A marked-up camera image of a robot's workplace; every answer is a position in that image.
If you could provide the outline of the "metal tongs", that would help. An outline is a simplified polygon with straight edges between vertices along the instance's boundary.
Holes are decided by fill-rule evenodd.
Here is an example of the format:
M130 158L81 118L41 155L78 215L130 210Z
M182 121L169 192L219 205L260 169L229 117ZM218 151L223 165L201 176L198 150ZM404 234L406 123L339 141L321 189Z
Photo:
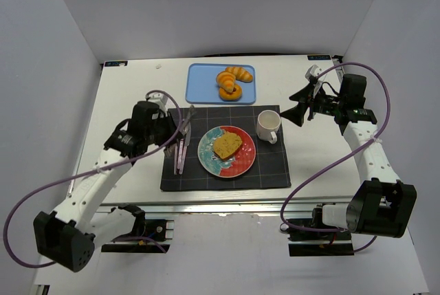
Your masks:
M184 142L188 132L190 131L190 119L194 116L194 114L195 106L191 105L189 107L188 113L186 114L186 117L182 121L179 134L176 136L172 144L170 146L167 146L164 150L166 158L171 158L172 154L178 154L180 142Z

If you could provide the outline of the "brown bread slice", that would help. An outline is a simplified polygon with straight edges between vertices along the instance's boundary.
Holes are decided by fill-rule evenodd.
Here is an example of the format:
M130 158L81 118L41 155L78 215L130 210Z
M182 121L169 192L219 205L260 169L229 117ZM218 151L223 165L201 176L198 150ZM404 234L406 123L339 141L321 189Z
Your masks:
M233 156L242 145L243 141L236 133L225 132L214 141L214 153L221 159L226 160Z

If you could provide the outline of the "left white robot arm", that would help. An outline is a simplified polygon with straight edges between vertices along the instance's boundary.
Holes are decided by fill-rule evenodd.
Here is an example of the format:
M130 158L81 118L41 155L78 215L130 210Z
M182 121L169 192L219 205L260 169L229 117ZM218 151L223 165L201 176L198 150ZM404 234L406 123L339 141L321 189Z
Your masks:
M121 121L93 166L94 175L84 177L73 192L51 213L34 219L39 254L81 271L95 249L119 237L141 237L145 212L133 204L113 207L103 218L95 213L116 183L144 155L150 145L169 147L177 127L166 109L166 96L151 94L133 108L131 118Z

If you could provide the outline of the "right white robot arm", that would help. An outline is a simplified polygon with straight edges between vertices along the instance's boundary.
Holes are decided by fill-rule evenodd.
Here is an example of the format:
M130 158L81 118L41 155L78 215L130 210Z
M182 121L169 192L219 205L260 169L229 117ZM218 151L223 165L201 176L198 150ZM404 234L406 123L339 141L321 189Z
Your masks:
M415 205L415 187L405 184L393 170L384 152L377 119L364 108L366 78L345 74L338 94L326 94L318 76L308 74L307 86L290 96L297 105L281 117L302 126L316 113L332 116L351 148L360 187L347 204L324 204L313 210L308 226L289 224L305 232L339 232L400 238L408 225Z

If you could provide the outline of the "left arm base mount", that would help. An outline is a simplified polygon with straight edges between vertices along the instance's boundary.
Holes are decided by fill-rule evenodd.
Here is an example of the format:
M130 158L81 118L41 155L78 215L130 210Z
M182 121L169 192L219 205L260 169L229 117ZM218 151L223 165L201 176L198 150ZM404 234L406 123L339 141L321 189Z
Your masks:
M133 204L113 207L111 212L129 212L134 218L131 231L122 234L121 241L112 241L101 247L106 253L160 253L166 254L173 238L174 221L169 219L149 219L146 213Z

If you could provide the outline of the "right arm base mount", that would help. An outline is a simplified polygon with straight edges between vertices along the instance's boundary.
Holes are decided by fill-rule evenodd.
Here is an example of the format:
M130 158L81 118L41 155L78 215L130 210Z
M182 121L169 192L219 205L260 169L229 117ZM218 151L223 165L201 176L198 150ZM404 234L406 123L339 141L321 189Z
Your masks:
M288 204L284 217L289 223L307 228L330 230L322 222L323 204ZM291 228L284 222L280 232L287 235L290 257L353 256L351 234L345 232L310 232Z

